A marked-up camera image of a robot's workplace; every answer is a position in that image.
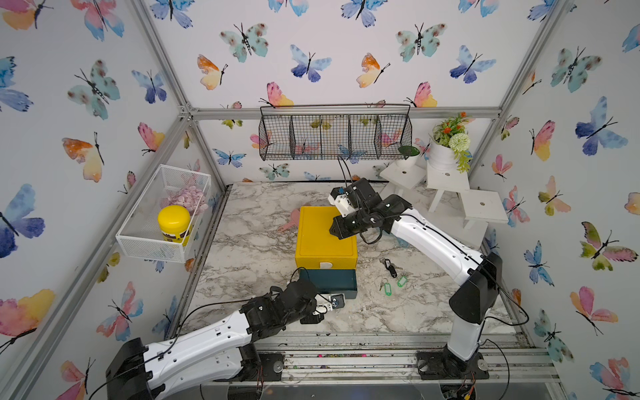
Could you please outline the yellow plastic drawer box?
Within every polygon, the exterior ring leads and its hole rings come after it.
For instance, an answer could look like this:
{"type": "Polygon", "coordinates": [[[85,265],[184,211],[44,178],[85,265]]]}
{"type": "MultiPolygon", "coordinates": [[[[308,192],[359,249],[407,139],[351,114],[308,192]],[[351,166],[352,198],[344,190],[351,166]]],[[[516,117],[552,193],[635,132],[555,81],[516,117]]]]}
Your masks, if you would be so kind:
{"type": "Polygon", "coordinates": [[[301,207],[295,262],[307,270],[355,270],[358,248],[355,237],[331,235],[333,219],[340,213],[333,207],[301,207]]]}

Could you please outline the dark teal plastic drawer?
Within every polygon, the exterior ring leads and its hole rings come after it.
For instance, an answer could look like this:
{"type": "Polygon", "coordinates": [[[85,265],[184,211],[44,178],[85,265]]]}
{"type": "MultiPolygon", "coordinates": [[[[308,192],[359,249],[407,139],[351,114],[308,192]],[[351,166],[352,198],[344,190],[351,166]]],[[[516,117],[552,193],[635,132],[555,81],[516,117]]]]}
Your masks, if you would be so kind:
{"type": "Polygon", "coordinates": [[[313,283],[321,294],[343,294],[347,300],[358,296],[355,269],[303,269],[300,278],[313,283]]]}

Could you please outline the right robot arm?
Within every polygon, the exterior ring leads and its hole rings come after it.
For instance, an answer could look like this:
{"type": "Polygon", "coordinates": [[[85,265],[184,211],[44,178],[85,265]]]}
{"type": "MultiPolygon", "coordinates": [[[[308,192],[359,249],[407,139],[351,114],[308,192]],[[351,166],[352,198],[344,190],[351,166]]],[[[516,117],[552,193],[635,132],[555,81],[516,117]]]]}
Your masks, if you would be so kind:
{"type": "Polygon", "coordinates": [[[328,201],[339,211],[329,230],[331,235],[346,239],[370,228],[391,233],[425,254],[458,284],[448,301],[455,315],[449,340],[440,351],[418,355],[421,378],[488,378],[488,372],[480,367],[480,338],[501,291],[500,256],[484,256],[460,243],[399,195],[381,198],[366,179],[333,188],[328,201]]]}

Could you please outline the key with green tag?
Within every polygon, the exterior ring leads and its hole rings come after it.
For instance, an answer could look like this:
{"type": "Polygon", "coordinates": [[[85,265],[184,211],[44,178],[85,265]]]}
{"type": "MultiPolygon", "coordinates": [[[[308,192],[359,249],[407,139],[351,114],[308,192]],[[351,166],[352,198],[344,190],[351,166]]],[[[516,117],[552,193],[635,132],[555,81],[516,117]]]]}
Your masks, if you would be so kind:
{"type": "Polygon", "coordinates": [[[387,297],[391,297],[393,295],[392,286],[389,282],[382,282],[380,285],[380,291],[384,292],[387,297]]]}
{"type": "Polygon", "coordinates": [[[399,288],[403,288],[406,283],[408,282],[408,279],[405,276],[401,276],[398,280],[397,280],[397,286],[399,288]]]}

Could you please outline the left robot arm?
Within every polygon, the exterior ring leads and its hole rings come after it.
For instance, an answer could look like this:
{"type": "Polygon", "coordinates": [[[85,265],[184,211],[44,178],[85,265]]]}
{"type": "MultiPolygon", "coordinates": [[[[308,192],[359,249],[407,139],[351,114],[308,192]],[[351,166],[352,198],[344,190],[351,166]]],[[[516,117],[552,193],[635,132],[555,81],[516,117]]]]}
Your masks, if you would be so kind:
{"type": "Polygon", "coordinates": [[[316,324],[334,303],[308,280],[273,287],[239,310],[204,328],[163,342],[126,342],[109,365],[104,388],[109,399],[165,399],[208,382],[256,381],[261,388],[273,362],[255,343],[291,323],[316,324]]]}

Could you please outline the key with black tag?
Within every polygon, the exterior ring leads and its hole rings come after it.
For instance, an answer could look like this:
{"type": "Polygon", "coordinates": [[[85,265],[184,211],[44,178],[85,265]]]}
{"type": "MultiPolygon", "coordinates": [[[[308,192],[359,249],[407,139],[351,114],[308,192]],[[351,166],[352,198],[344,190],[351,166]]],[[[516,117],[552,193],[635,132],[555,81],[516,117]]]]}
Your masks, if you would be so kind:
{"type": "Polygon", "coordinates": [[[396,270],[396,266],[391,262],[389,258],[382,258],[381,263],[385,267],[385,269],[389,272],[392,278],[398,277],[398,272],[396,270]]]}

